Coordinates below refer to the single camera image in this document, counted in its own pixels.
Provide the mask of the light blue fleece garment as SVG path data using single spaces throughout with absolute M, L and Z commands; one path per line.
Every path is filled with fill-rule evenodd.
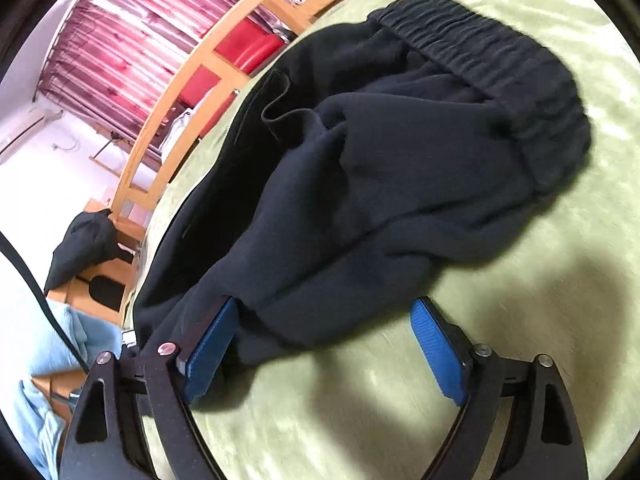
M 122 329 L 68 304 L 51 300 L 51 312 L 63 332 L 91 364 L 104 350 L 120 355 Z M 47 319 L 40 315 L 18 345 L 17 380 L 1 398 L 1 411 L 23 452 L 46 479 L 58 478 L 58 450 L 66 422 L 32 382 L 36 376 L 78 370 L 79 364 Z

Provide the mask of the black garment on bedpost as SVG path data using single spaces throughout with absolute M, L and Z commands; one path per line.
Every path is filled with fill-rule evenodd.
M 70 222 L 63 240 L 55 248 L 43 292 L 65 285 L 72 278 L 100 263 L 120 259 L 132 263 L 134 256 L 122 249 L 108 208 L 83 211 Z

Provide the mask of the green bed blanket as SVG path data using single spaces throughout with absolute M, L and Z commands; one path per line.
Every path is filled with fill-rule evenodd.
M 153 214 L 134 302 L 179 207 L 212 169 L 258 81 L 322 28 L 397 0 L 346 0 L 245 88 Z M 447 262 L 427 295 L 512 359 L 548 353 L 575 407 L 588 474 L 616 474 L 639 432 L 639 61 L 596 0 L 452 0 L 529 36 L 570 71 L 591 132 L 574 178 L 498 255 Z M 193 415 L 231 479 L 416 479 L 457 415 L 413 336 L 408 304 L 337 340 L 252 366 L 233 342 Z

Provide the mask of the red chair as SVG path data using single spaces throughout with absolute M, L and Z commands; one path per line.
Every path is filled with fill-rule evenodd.
M 285 41 L 274 32 L 255 24 L 249 18 L 235 27 L 215 48 L 215 52 L 247 76 L 285 47 Z M 178 100 L 195 110 L 206 93 L 216 87 L 219 77 L 206 67 L 199 67 L 180 92 Z

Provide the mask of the pink red curtain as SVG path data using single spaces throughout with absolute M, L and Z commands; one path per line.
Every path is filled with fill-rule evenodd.
M 239 0 L 77 0 L 38 90 L 87 122 L 135 139 L 200 39 Z

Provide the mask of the wooden bed frame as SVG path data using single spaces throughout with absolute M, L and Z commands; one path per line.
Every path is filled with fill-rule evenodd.
M 79 0 L 44 64 L 39 91 L 122 134 L 128 158 L 102 218 L 110 260 L 47 281 L 46 296 L 122 324 L 145 221 L 190 149 L 250 78 L 338 0 Z

